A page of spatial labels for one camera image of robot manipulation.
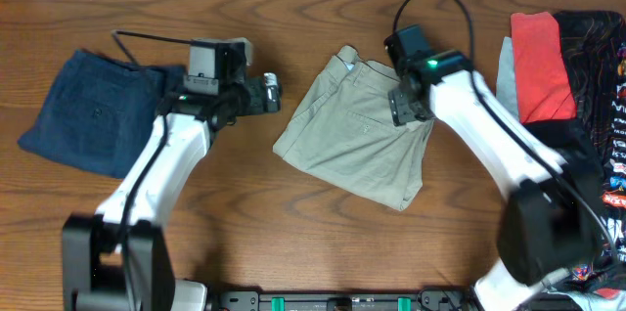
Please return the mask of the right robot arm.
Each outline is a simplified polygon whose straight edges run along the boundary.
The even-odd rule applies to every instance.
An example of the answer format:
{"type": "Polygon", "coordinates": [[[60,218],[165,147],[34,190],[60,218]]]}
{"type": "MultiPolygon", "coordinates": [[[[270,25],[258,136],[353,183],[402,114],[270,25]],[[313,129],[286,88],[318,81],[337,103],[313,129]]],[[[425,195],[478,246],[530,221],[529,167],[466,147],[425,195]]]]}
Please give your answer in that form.
{"type": "Polygon", "coordinates": [[[595,259],[605,228],[592,192],[596,175],[577,150],[562,155],[498,102],[469,58],[455,50],[390,55],[400,84],[388,94],[395,124],[436,118],[471,149],[505,202],[499,258],[450,310],[515,310],[595,259]]]}

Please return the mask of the khaki cargo shorts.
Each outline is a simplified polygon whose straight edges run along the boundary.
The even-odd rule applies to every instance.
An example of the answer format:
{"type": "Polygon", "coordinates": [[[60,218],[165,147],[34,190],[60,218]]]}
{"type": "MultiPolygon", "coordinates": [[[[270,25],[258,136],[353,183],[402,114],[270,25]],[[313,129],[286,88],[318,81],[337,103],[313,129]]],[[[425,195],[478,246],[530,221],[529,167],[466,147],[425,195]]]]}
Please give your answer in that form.
{"type": "Polygon", "coordinates": [[[387,94],[398,84],[392,67],[343,46],[315,78],[274,153],[356,196],[406,209],[423,185],[433,123],[394,124],[387,94]]]}

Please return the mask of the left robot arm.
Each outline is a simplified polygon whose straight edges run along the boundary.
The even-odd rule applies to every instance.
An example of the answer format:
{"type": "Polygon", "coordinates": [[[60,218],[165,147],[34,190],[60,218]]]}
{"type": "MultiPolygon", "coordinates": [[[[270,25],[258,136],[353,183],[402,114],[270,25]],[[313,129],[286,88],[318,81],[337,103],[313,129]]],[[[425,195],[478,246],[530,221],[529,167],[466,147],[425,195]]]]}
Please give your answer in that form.
{"type": "Polygon", "coordinates": [[[128,174],[91,216],[62,230],[66,310],[209,310],[209,289],[175,278],[164,229],[190,174],[216,134],[241,116],[281,108],[267,72],[250,78],[244,37],[187,41],[189,69],[157,104],[149,141],[128,174]]]}

